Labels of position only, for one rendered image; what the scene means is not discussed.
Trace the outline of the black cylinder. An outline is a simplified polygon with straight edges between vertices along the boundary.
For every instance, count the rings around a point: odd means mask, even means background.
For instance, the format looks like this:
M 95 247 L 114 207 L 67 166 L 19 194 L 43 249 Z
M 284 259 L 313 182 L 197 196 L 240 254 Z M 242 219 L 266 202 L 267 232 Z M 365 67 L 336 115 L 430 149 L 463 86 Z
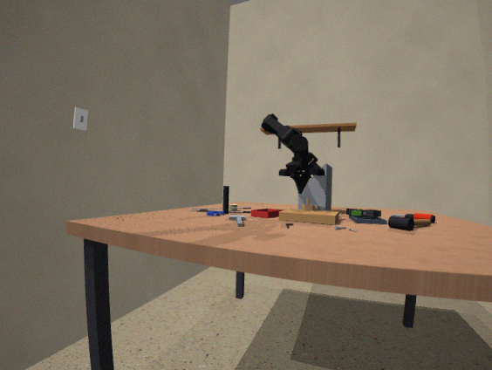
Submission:
M 223 186 L 223 211 L 229 213 L 229 186 Z

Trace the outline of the light brown wooden board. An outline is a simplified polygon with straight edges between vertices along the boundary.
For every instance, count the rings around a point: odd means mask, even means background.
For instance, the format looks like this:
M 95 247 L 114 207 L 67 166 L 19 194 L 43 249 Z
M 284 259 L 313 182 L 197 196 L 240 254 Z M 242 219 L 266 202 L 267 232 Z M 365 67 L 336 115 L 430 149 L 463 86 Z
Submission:
M 338 221 L 339 212 L 329 211 L 321 214 L 312 214 L 316 210 L 287 209 L 279 211 L 279 221 L 321 223 L 335 225 Z

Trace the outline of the black rubber mallet with wooden handle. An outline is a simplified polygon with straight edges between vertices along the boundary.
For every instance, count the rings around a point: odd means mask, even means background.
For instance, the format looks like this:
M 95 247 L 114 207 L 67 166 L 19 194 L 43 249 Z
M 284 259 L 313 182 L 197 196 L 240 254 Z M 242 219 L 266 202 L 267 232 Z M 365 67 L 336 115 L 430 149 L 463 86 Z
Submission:
M 413 219 L 399 216 L 390 216 L 388 219 L 388 226 L 390 228 L 400 230 L 413 230 L 414 226 L 429 226 L 431 221 L 429 219 Z

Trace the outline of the red shallow tray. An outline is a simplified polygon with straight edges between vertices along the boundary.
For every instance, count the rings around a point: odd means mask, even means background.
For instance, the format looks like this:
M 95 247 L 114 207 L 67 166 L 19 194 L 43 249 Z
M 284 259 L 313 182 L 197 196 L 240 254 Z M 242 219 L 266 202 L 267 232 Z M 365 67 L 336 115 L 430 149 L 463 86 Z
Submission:
M 279 211 L 283 211 L 282 209 L 254 209 L 251 210 L 251 216 L 262 217 L 262 218 L 271 218 L 279 216 Z

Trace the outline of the red-handled screwdriver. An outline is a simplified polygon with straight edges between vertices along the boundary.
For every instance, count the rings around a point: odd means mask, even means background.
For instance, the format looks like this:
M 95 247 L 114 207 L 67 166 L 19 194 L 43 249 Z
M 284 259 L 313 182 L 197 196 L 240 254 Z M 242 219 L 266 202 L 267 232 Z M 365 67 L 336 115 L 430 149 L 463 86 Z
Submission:
M 395 214 L 392 214 L 392 216 L 403 216 L 403 215 L 395 215 Z M 427 215 L 427 214 L 407 214 L 407 215 L 404 215 L 404 217 L 406 218 L 413 218 L 413 219 L 429 219 L 431 221 L 431 223 L 434 223 L 435 222 L 435 216 L 433 215 Z

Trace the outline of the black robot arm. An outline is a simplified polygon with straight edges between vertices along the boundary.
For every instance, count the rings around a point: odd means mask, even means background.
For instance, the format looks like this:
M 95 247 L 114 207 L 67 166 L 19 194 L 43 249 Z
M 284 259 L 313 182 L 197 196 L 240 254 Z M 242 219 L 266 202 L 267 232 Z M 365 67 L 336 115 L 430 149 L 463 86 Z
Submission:
M 308 168 L 320 168 L 320 166 L 316 163 L 318 159 L 314 156 L 313 153 L 308 152 L 308 140 L 302 136 L 302 132 L 300 130 L 290 126 L 283 126 L 281 123 L 278 122 L 278 118 L 274 114 L 269 114 L 263 120 L 261 127 L 265 131 L 267 130 L 269 133 L 275 134 L 280 139 L 280 141 L 294 154 L 308 154 L 308 157 L 310 158 L 310 160 L 308 161 Z M 293 142 L 291 140 L 293 140 Z M 287 173 L 296 173 L 300 169 L 305 169 L 304 159 L 300 158 L 299 161 L 296 161 L 295 158 L 292 158 L 292 162 L 286 164 Z

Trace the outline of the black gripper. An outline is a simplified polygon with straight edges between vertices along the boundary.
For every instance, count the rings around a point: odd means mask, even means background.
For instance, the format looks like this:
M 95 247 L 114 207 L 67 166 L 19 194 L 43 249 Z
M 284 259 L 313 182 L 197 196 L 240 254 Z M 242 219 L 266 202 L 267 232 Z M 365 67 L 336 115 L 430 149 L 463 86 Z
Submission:
M 292 178 L 297 185 L 298 193 L 302 194 L 307 182 L 311 178 L 311 175 L 325 175 L 325 171 L 323 168 L 310 168 L 309 169 L 308 168 L 308 161 L 310 160 L 310 158 L 308 158 L 308 154 L 295 154 L 294 157 L 292 157 L 292 158 L 295 158 L 296 161 L 298 161 L 299 158 L 304 159 L 305 169 L 300 169 L 299 172 L 296 172 L 296 173 L 294 173 L 294 172 L 287 173 L 287 169 L 280 169 L 279 175 L 289 176 L 290 178 Z M 302 171 L 306 171 L 306 172 L 302 172 Z M 300 180 L 300 184 L 299 184 L 299 180 Z

